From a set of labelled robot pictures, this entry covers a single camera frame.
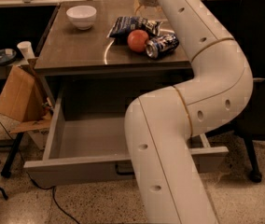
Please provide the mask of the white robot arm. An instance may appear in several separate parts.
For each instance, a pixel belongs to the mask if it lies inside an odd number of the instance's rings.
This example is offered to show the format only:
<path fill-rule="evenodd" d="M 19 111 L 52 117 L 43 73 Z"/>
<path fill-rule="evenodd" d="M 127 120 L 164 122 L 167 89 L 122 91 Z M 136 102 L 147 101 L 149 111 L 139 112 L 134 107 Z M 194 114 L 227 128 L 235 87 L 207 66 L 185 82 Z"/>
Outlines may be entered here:
<path fill-rule="evenodd" d="M 136 98 L 125 135 L 151 224 L 218 224 L 188 149 L 192 136 L 238 116 L 253 90 L 243 51 L 201 0 L 139 0 L 159 5 L 187 54 L 193 79 Z"/>

